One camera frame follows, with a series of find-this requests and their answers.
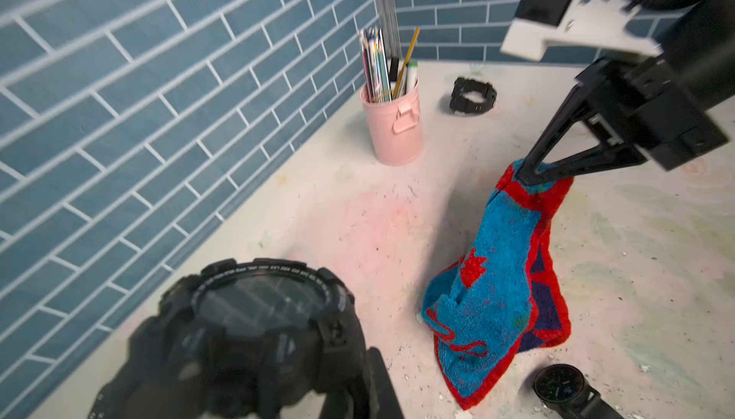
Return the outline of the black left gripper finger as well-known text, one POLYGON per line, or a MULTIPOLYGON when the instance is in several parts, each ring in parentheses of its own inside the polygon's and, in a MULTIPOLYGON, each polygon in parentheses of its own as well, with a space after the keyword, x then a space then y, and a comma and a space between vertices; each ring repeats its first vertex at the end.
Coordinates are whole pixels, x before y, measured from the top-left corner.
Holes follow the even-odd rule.
POLYGON ((404 419, 380 350, 370 347, 362 372, 325 394, 321 419, 404 419))

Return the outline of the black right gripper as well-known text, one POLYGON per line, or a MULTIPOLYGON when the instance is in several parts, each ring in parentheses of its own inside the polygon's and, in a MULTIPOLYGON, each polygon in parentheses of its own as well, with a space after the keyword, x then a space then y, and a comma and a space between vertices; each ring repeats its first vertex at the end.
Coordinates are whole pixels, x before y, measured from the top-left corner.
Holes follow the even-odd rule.
POLYGON ((527 187, 647 160, 670 171, 729 143, 662 59, 635 65, 601 58, 576 80, 582 93, 567 96, 517 170, 516 178, 527 187), (599 145, 545 162, 566 136, 577 144, 596 137, 599 145))

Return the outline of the red blue towel cloth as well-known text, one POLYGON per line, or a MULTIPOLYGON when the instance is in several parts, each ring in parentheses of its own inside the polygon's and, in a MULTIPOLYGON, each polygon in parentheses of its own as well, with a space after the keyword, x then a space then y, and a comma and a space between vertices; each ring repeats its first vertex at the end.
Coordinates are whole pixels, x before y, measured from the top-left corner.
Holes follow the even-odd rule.
POLYGON ((549 244, 573 181, 524 185, 520 167, 513 162, 505 170, 471 247, 432 279, 423 298, 440 372, 465 411, 518 354, 559 346, 572 332, 549 244))

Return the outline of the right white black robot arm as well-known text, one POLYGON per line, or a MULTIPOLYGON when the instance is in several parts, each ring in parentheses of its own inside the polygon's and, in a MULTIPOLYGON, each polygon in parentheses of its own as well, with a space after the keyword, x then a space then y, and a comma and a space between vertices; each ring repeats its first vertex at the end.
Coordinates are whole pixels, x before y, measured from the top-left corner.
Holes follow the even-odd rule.
POLYGON ((501 52, 603 50, 521 163, 525 185, 656 162, 675 169, 727 143, 709 116, 734 95, 734 0, 520 0, 501 52))

